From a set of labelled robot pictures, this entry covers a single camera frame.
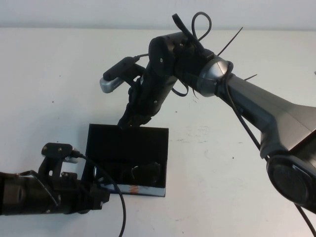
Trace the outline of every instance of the white table surface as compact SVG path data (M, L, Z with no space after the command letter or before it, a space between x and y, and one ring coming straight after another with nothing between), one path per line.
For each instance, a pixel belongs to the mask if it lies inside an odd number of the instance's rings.
M99 78L170 32L0 29L0 171L37 170L46 142L85 152L89 123L116 124L128 99L127 84L104 94ZM213 31L202 43L216 53L235 33ZM316 106L316 32L243 31L222 57L237 76L258 74L252 83ZM124 236L311 236L273 188L234 112L218 98L198 98L170 93L148 124L169 128L166 197L125 196ZM1 216L0 235L116 237L121 221L119 197L111 195L101 211L85 215Z

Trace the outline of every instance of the white wall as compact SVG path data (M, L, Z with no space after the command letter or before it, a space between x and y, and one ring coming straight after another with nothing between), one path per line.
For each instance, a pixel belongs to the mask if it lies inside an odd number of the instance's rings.
M315 0L0 0L0 26L174 29L197 11L216 29L316 30Z

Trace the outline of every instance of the black cylinder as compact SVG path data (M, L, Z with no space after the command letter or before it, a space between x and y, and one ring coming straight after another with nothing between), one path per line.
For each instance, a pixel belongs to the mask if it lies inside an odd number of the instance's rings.
M0 181L0 215L70 213L77 201L76 192L54 192L58 206L35 178L4 178Z

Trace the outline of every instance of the open black box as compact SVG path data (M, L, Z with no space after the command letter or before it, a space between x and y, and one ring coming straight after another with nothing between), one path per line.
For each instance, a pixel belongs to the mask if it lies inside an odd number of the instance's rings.
M122 193L164 197L168 135L167 128L129 127L122 130L115 125L90 124L86 156L109 173ZM88 163L82 180L99 180L102 187L116 193L113 185Z

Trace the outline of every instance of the black cable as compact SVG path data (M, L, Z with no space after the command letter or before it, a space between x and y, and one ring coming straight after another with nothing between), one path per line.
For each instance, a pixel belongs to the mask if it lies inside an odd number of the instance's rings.
M190 31L188 30L188 28L183 24L183 22L181 21L180 17L178 16L178 14L174 14L172 15L172 19L174 21L174 23L176 24L176 26L185 34L185 36L188 38L188 40L190 42L192 42L193 44L195 44L195 46L197 47L197 49L200 52L204 52L204 47L203 45L198 41L198 39L196 37L194 37Z
M177 91L177 90L174 89L174 88L172 88L171 91L172 91L173 93L175 93L177 96L185 97L185 96L187 96L188 93L189 93L189 86L186 85L186 84L185 84L183 81L181 81L181 80L180 80L180 82L185 86L187 92L186 92L186 93L181 93L181 92Z
M316 231L313 227L313 225L311 224L311 221L308 219L307 215L305 214L305 212L302 210L302 208L298 205L296 205L297 210L300 212L300 214L302 215L303 219L305 220L306 224L308 225L308 227L310 228L312 234L314 237L316 237Z
M234 101L232 99L231 93L229 91L229 88L228 88L228 80L230 79L231 72L232 72L233 68L234 68L233 63L228 61L228 70L227 70L226 74L224 75L224 79L223 79L224 80L223 82L224 82L224 87L225 87L225 93L226 93L227 98L229 100L230 106L232 107L233 111L235 112L237 118L239 119L239 121L241 122L242 126L247 131L247 133L249 134L250 138L252 139L252 141L254 142L256 147L258 148L258 150L260 150L260 144L259 144L258 140L255 138L254 134L251 132L250 128L245 123L245 120L242 118L241 114L237 110L237 108L235 106L235 103L234 103ZM315 231L311 221L309 220L309 218L305 214L305 212L302 210L302 208L300 206L298 206L296 204L294 204L294 205L297 208L297 210L300 212L300 214L302 215L302 217L305 220L305 222L308 225L308 227L310 228L313 236L316 237L316 231Z
M123 194L121 192L121 190L119 189L118 185L116 184L116 182L110 177L110 175L98 164L96 163L95 161L87 158L85 155L83 154L79 154L79 157L85 159L88 163L92 164L93 166L95 166L101 173L102 175L107 178L112 184L113 186L115 187L119 197L120 197L120 200L122 202L122 208L123 208L123 223L122 223L122 228L120 230L120 233L119 233L119 236L118 237L122 237L123 236L123 233L124 233L124 230L125 230L125 224L126 224L126 206L125 206L125 201L124 201L124 197L123 197Z
M203 15L207 18L209 25L208 25L208 29L207 31L204 33L204 35L202 35L199 39L197 37L196 34L196 28L195 28L195 24L196 24L196 18L200 15ZM188 39L190 39L196 46L198 49L200 49L200 51L204 50L204 47L202 46L202 44L199 42L200 40L202 40L205 36L208 35L208 33L211 31L212 29L212 20L209 17L209 15L207 15L205 12L199 11L197 12L193 18L192 18L192 22L191 22L191 28L192 28L192 34L189 32L189 30L185 27L185 25L183 24L183 22L181 21L180 17L177 14L174 14L172 16L174 22L176 23L176 25L178 26L178 28L188 37ZM178 96L181 97L185 97L188 95L189 93L189 86L186 85L184 82L181 81L181 83L186 87L187 89L187 93L180 93L179 91L177 91L176 89L172 88L172 92L175 93ZM194 96L197 98L196 93L194 91L194 89L192 88L193 94Z
M209 17L209 15L207 15L205 12L199 11L199 12L196 13L196 14L193 16L193 18L192 18L191 28L192 28L192 34L193 34L193 36L194 36L195 38L198 38L198 37L197 37L197 34L196 34L196 26L195 26L195 24L196 24L196 18L197 18L198 16L200 16L200 15L205 16L205 17L207 18L207 20L208 20L208 22L209 22L209 25L208 25L208 29L207 29L207 31L205 32L205 34L202 35L202 36L198 39L198 41L201 41L205 36L207 36L208 33L209 33L209 32L211 31L211 29L212 29L212 20L211 20L211 18Z
M148 53L144 53L144 54L137 55L135 57L141 58L141 57L147 57L147 56L149 56L149 54Z
M56 198L53 191L51 190L50 186L39 177L39 174L37 174L34 170L25 171L22 173L16 173L16 176L32 176L35 178L38 183L43 187L43 189L47 192L49 197L54 202L55 206L58 207L60 205L60 199Z
M250 138L252 139L253 143L260 150L260 144L259 144L258 140L254 136L254 134L251 132L251 130L248 127L248 125L246 124L245 120L242 118L241 114L239 113L238 109L236 108L236 105L233 102L233 99L231 97L231 93L230 93L229 88L228 88L228 80L229 80L229 78L231 76L231 72L232 72L233 68L234 68L233 63L228 61L228 70L227 70L227 72L226 72L226 74L224 76L224 81L223 81L225 94L227 95L228 103L232 107L232 109L235 112L237 118L239 119L239 121L241 122L242 126L244 127L244 129L246 130L246 132L248 133Z
M246 79L244 79L245 81L247 81L247 80L249 80L249 79L252 79L252 78L254 78L255 76L257 76L258 74L255 74L255 75L253 75L253 76L251 76L251 77L248 77L248 78L246 78Z
M242 29L243 27L241 27L241 29L236 33L236 35L231 39L231 41L229 41L228 44L225 45L225 47L217 54L217 56L221 55L221 53L224 52L224 50L231 44L231 42L233 42L233 40L237 37L237 35L240 33Z

